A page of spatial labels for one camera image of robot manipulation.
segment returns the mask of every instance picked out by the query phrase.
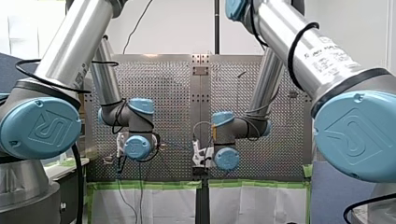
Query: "metal frame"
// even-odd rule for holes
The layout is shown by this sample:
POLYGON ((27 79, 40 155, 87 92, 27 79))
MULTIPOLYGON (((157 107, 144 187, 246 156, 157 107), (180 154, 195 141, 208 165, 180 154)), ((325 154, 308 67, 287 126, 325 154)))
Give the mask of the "metal frame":
MULTIPOLYGON (((214 78, 214 76, 216 75, 216 64, 217 63, 241 63, 243 66, 245 66, 247 64, 248 69, 249 69, 249 73, 252 76, 253 73, 258 72, 258 70, 260 69, 260 62, 262 60, 262 56, 232 56, 232 55, 113 55, 113 60, 119 62, 121 65, 123 65, 124 63, 158 63, 158 65, 161 65, 162 63, 177 63, 177 62, 183 62, 186 64, 186 66, 189 67, 189 74, 185 74, 183 76, 189 76, 190 79, 190 90, 189 90, 189 96, 188 96, 188 104, 189 104, 189 108, 190 108, 190 123, 188 123, 187 125, 189 125, 189 139, 186 140, 185 142, 183 142, 184 145, 183 147, 190 147, 191 144, 191 139, 190 136, 192 136, 192 126, 193 124, 195 124, 198 121, 201 120, 210 120, 211 118, 211 114, 213 114, 214 111, 213 110, 213 104, 216 103, 217 99, 216 99, 216 94, 213 95, 213 92, 216 90, 212 90, 213 89, 213 83, 211 83, 213 80, 212 78, 214 78), (207 70, 208 74, 202 74, 202 68, 209 68, 207 70), (202 75, 197 75, 194 74, 194 71, 198 71, 198 70, 194 70, 194 68, 199 68, 201 69, 201 74, 202 75)), ((130 80, 131 78, 129 76, 135 76, 135 74, 128 74, 128 80, 130 80)), ((289 76, 287 76, 285 74, 285 76, 283 77, 283 79, 288 79, 289 76)), ((238 88, 241 89, 246 89, 249 88, 250 86, 254 86, 256 82, 255 78, 249 78, 248 80, 243 80, 241 83, 238 83, 238 88)), ((86 82, 86 87, 85 88, 89 88, 89 82, 86 82)), ((126 84, 120 84, 121 90, 123 88, 126 88, 125 86, 126 84)), ((293 89, 294 91, 297 91, 297 88, 294 88, 292 86, 290 86, 290 82, 287 80, 287 85, 288 88, 293 89)), ((312 119, 309 116, 309 110, 311 107, 311 102, 308 99, 308 97, 306 96, 306 94, 302 93, 302 92, 298 92, 299 93, 299 98, 297 99, 297 101, 295 102, 295 104, 299 105, 299 109, 298 111, 295 111, 294 113, 294 117, 297 118, 298 120, 303 119, 304 120, 304 129, 300 129, 298 128, 298 132, 296 134, 298 134, 298 136, 296 136, 297 141, 302 141, 302 143, 299 143, 299 147, 297 147, 297 149, 295 150, 301 150, 302 148, 304 149, 304 151, 302 152, 302 164, 309 164, 311 163, 311 158, 312 158, 312 152, 311 152, 311 144, 312 144, 312 119), (300 109, 301 108, 301 104, 304 104, 304 110, 300 109)), ((245 106, 248 106, 249 102, 249 96, 248 96, 248 92, 243 92, 243 94, 241 94, 242 96, 239 97, 239 99, 236 99, 236 101, 238 102, 238 107, 240 106, 240 108, 237 111, 237 115, 241 115, 238 114, 240 113, 240 111, 243 111, 243 109, 245 108, 245 106)), ((97 104, 97 99, 95 98, 95 93, 93 91, 92 94, 87 94, 86 95, 86 99, 85 99, 85 103, 86 103, 86 111, 87 113, 87 118, 86 118, 86 127, 87 130, 92 130, 92 127, 95 126, 95 118, 96 118, 96 113, 97 111, 95 110, 95 106, 93 104, 97 104)), ((276 104, 275 107, 279 107, 279 106, 283 106, 282 104, 276 104)), ((207 141, 209 139, 209 132, 210 132, 210 128, 208 128, 206 125, 202 125, 201 127, 199 127, 198 132, 197 132, 197 136, 200 140, 201 140, 201 144, 202 147, 205 147, 207 145, 207 141)), ((98 158, 98 156, 100 158, 98 158, 100 160, 100 162, 102 162, 102 158, 105 155, 98 155, 97 153, 93 153, 95 151, 97 151, 97 146, 96 146, 96 142, 94 141, 95 136, 92 135, 92 132, 86 132, 86 147, 89 150, 89 152, 87 152, 87 154, 95 159, 98 158)), ((290 155, 293 155, 293 148, 290 149, 290 152, 284 152, 284 153, 289 153, 290 155)), ((114 154, 115 149, 113 151, 109 151, 107 156, 110 156, 111 153, 114 154)), ((186 155, 185 161, 181 161, 180 159, 177 159, 174 162, 184 162, 186 169, 186 176, 184 178, 170 178, 169 176, 155 176, 150 178, 149 180, 151 181, 180 181, 180 180, 191 180, 192 179, 192 175, 191 175, 191 152, 187 153, 188 155, 186 155)), ((124 175, 123 178, 125 179, 137 179, 137 166, 135 166, 134 164, 129 164, 131 162, 127 162, 127 167, 126 169, 129 172, 128 175, 124 175)), ((92 172, 95 172, 94 166, 95 165, 99 165, 99 164, 95 164, 95 161, 92 162, 91 169, 89 169, 89 181, 111 181, 114 180, 114 178, 111 178, 111 174, 114 174, 114 169, 111 168, 111 166, 107 166, 107 168, 102 169, 100 172, 102 172, 101 174, 101 178, 97 178, 95 177, 92 172)), ((172 163, 170 165, 170 167, 166 168, 166 169, 172 169, 171 166, 173 166, 174 163, 172 163)), ((299 169, 298 172, 300 173, 294 173, 294 176, 276 176, 276 175, 260 175, 260 176, 249 176, 249 175, 238 175, 237 173, 232 173, 229 174, 228 176, 226 176, 226 178, 249 178, 249 179, 272 179, 272 180, 278 180, 278 181, 302 181, 304 180, 304 173, 303 173, 303 168, 300 169, 300 167, 295 167, 295 169, 299 169)), ((224 174, 221 172, 218 172, 216 170, 214 170, 213 172, 213 176, 215 178, 224 178, 224 174)))

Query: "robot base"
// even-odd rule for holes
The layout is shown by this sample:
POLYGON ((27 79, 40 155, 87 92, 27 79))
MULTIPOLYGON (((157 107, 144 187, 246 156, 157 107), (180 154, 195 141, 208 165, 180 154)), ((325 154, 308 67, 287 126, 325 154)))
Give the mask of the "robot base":
POLYGON ((21 223, 61 223, 61 192, 58 183, 50 183, 43 195, 22 203, 0 207, 0 221, 7 224, 21 223))

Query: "silver arm segment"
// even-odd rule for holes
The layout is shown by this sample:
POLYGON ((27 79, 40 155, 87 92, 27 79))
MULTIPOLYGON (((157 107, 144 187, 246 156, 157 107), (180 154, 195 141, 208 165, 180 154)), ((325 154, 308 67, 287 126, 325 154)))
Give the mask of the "silver arm segment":
POLYGON ((109 0, 75 1, 35 75, 80 89, 113 15, 109 0))
POLYGON ((283 63, 271 49, 267 49, 262 58, 262 67, 257 78, 253 97, 250 101, 247 117, 265 118, 271 109, 271 103, 276 97, 279 81, 282 78, 283 63))
MULTIPOLYGON (((102 38, 93 59, 97 62, 111 61, 110 46, 107 41, 107 36, 102 38)), ((98 92, 100 105, 113 105, 119 103, 122 98, 114 69, 110 66, 93 63, 91 65, 91 72, 94 85, 100 90, 98 92)))

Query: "perforated metal panel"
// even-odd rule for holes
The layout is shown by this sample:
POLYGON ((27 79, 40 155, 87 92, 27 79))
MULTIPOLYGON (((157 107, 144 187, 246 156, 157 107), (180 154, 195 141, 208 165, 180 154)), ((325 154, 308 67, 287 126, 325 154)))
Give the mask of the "perforated metal panel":
MULTIPOLYGON (((212 57, 211 58, 211 113, 231 110, 243 116, 256 85, 260 70, 260 57, 212 57)), ((304 147, 304 111, 309 106, 307 96, 300 92, 285 72, 279 94, 272 105, 271 133, 259 141, 237 140, 240 166, 227 174, 227 178, 250 178, 271 180, 301 180, 302 165, 309 163, 310 147, 304 147), (297 92, 297 97, 290 97, 297 92)), ((214 177, 224 173, 214 169, 214 177)))
MULTIPOLYGON (((143 177, 148 180, 177 181, 191 179, 190 125, 190 55, 186 56, 117 56, 116 73, 121 94, 125 98, 144 97, 154 101, 155 133, 167 145, 152 161, 142 164, 143 177)), ((93 99, 92 116, 97 116, 98 98, 93 99)), ((93 124, 97 159, 88 169, 89 181, 116 178, 116 164, 105 164, 104 157, 116 152, 116 135, 106 125, 93 124)), ((121 178, 138 179, 136 162, 127 160, 121 178)))
MULTIPOLYGON (((260 56, 210 56, 208 76, 197 78, 192 72, 195 63, 191 55, 116 55, 116 68, 121 93, 124 97, 147 97, 155 104, 155 132, 167 145, 152 162, 142 165, 143 177, 148 180, 191 180, 191 129, 198 120, 210 120, 210 114, 232 110, 242 116, 248 105, 260 70, 260 56), (201 93, 198 104, 197 93, 201 93)), ((115 156, 116 136, 111 128, 98 125, 99 102, 93 88, 93 122, 88 122, 87 142, 97 152, 88 169, 89 181, 112 181, 116 178, 116 162, 105 164, 103 158, 115 156)), ((304 178, 302 165, 311 161, 310 103, 305 94, 284 76, 279 94, 274 101, 273 129, 268 137, 257 142, 238 140, 241 153, 238 170, 227 174, 212 170, 215 178, 249 178, 293 181, 304 178), (298 92, 290 98, 291 92, 298 92)), ((127 161, 124 179, 138 179, 136 162, 127 161)))

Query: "robotic arm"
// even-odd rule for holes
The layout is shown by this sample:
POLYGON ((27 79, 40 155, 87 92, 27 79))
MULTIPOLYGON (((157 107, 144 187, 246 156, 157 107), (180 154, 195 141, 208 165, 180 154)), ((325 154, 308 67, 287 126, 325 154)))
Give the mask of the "robotic arm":
MULTIPOLYGON (((227 0, 226 13, 251 32, 254 25, 257 35, 269 45, 267 64, 278 60, 286 64, 295 84, 313 99, 315 139, 330 164, 365 181, 396 180, 396 77, 386 69, 368 69, 354 62, 285 0, 227 0)), ((259 86, 267 84, 264 80, 274 80, 279 74, 268 72, 266 76, 259 79, 255 97, 259 86)), ((263 96, 273 95, 274 89, 264 89, 263 96)), ((228 116, 218 126, 233 120, 228 116)), ((232 128, 221 131, 233 133, 232 128)))
POLYGON ((23 160, 43 160, 65 152, 76 142, 81 128, 80 103, 70 89, 83 92, 79 89, 93 57, 99 62, 92 64, 92 77, 102 106, 100 120, 110 126, 129 127, 131 138, 126 148, 132 149, 126 152, 132 159, 144 159, 156 146, 152 101, 136 98, 125 102, 113 68, 101 64, 110 59, 106 37, 101 36, 124 4, 118 0, 74 3, 35 71, 36 77, 61 88, 31 78, 18 81, 0 107, 1 152, 23 160))
POLYGON ((35 74, 24 72, 31 78, 19 80, 10 95, 0 96, 0 219, 11 224, 60 223, 59 185, 49 182, 39 160, 58 156, 76 143, 81 130, 77 93, 86 93, 81 89, 93 57, 98 61, 91 70, 102 106, 100 120, 129 127, 124 151, 133 160, 145 159, 158 146, 159 137, 152 134, 152 101, 121 99, 114 71, 103 64, 110 55, 102 36, 125 2, 75 1, 35 74))

